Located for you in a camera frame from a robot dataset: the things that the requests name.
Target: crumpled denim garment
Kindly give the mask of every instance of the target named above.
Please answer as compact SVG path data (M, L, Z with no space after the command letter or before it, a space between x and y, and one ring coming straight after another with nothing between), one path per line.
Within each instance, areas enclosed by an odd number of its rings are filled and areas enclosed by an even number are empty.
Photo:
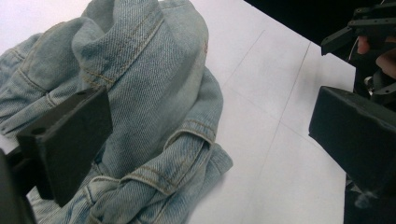
M113 134L67 205L33 190L39 223L186 220L233 165L215 143L222 96L207 37L186 0L94 0L0 57L0 130L13 141L73 93L108 91Z

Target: blue denim fabric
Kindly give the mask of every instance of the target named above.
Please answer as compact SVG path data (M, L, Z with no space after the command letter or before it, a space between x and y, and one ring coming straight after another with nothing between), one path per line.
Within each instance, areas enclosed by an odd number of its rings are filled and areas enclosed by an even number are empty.
M114 133L67 205L32 192L40 223L185 220L233 165L215 143L222 96L207 36L185 0L95 0L0 57L0 131L14 141L71 94L108 91Z

